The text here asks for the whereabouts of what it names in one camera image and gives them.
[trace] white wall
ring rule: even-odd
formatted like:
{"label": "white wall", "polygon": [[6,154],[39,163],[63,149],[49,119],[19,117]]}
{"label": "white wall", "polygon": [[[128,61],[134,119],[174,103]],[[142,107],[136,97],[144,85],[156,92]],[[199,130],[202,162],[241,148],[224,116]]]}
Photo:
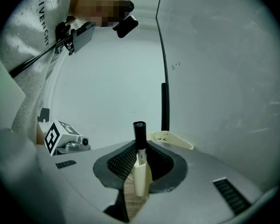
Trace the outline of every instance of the white wall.
{"label": "white wall", "polygon": [[67,57],[56,84],[51,117],[73,125],[93,149],[134,139],[133,122],[161,129],[164,68],[157,30],[120,39],[96,28],[93,39]]}
{"label": "white wall", "polygon": [[280,30],[268,9],[259,0],[161,0],[158,19],[170,131],[263,190],[277,185]]}

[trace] white sweatshirt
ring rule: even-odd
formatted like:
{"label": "white sweatshirt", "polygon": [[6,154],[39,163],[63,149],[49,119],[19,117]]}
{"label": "white sweatshirt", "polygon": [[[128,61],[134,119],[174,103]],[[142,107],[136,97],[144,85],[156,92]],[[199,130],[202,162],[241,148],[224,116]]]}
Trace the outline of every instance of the white sweatshirt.
{"label": "white sweatshirt", "polygon": [[[18,5],[0,34],[0,59],[8,71],[56,42],[55,28],[66,20],[69,7],[70,0],[23,0]],[[42,90],[48,70],[57,60],[54,52],[50,51],[14,78],[26,98],[12,129],[28,136],[34,143]]]}

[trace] person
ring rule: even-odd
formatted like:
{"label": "person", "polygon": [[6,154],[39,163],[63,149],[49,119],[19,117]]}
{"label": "person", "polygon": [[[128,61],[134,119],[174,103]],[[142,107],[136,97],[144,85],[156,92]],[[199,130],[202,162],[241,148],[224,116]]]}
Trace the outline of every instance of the person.
{"label": "person", "polygon": [[[23,0],[0,34],[0,60],[7,71],[39,55],[56,42],[55,28],[70,16],[102,26],[122,19],[119,7],[126,0]],[[43,144],[37,116],[46,79],[59,58],[54,49],[17,75],[14,80],[26,94],[12,130]]]}

